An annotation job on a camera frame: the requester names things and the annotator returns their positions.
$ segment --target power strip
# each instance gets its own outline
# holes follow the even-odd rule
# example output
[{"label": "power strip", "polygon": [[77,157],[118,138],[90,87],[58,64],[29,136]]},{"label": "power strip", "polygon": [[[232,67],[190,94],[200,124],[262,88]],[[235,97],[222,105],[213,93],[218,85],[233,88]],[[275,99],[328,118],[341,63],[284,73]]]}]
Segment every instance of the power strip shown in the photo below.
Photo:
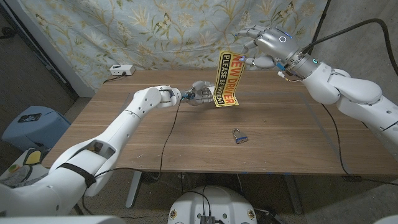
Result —
[{"label": "power strip", "polygon": [[112,65],[109,71],[112,75],[122,75],[123,72],[126,72],[126,75],[132,75],[136,68],[134,68],[134,65]]}]

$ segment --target yellow sign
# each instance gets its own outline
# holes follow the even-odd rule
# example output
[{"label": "yellow sign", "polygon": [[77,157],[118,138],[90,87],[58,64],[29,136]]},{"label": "yellow sign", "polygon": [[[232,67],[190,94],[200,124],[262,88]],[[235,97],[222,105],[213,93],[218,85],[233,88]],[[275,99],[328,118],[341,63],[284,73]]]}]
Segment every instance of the yellow sign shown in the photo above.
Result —
[{"label": "yellow sign", "polygon": [[243,55],[232,52],[220,52],[217,81],[213,99],[217,107],[239,105],[235,91],[244,70],[244,62],[239,61]]}]

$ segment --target white wall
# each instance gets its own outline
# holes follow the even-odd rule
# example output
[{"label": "white wall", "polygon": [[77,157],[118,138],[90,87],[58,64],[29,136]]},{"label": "white wall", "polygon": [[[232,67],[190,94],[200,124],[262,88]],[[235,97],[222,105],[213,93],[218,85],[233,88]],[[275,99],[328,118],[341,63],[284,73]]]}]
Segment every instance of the white wall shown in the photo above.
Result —
[{"label": "white wall", "polygon": [[[36,21],[32,21],[30,17],[22,10],[19,1],[5,0],[12,10],[17,14],[18,18],[24,23],[29,32],[34,36],[36,41],[45,50],[45,53],[52,59],[54,64],[59,68],[62,74],[72,85],[73,89],[80,97],[93,97],[95,92],[90,87],[85,85],[75,71],[67,64],[62,56],[55,50],[51,43],[44,36],[42,31],[38,28]],[[0,2],[6,10],[8,10],[4,1]]]}]

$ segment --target padlock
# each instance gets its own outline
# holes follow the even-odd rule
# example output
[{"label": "padlock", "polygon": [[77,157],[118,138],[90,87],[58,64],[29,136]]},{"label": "padlock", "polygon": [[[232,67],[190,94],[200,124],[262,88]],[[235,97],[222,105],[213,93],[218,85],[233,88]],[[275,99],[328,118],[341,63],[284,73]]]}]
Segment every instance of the padlock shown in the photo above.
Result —
[{"label": "padlock", "polygon": [[248,141],[248,137],[238,128],[234,128],[232,134],[234,134],[236,144]]}]

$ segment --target wooden table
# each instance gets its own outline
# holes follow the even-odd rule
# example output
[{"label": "wooden table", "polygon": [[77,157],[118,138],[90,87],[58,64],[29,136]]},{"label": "wooden table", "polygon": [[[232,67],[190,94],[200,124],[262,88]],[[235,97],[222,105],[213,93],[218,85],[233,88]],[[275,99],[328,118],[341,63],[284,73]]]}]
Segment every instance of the wooden table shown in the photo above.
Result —
[{"label": "wooden table", "polygon": [[[187,89],[197,80],[215,81],[215,71],[136,71],[103,85],[43,161],[51,166],[66,149],[99,135],[117,117],[129,93],[150,86]],[[164,150],[167,172],[344,174],[334,125],[305,87],[275,72],[244,72],[239,106],[181,104]],[[337,122],[345,167],[355,174],[397,175],[398,163],[359,121],[327,106]],[[152,110],[142,121],[118,167],[157,171],[177,106]],[[232,129],[249,141],[236,144]]]}]

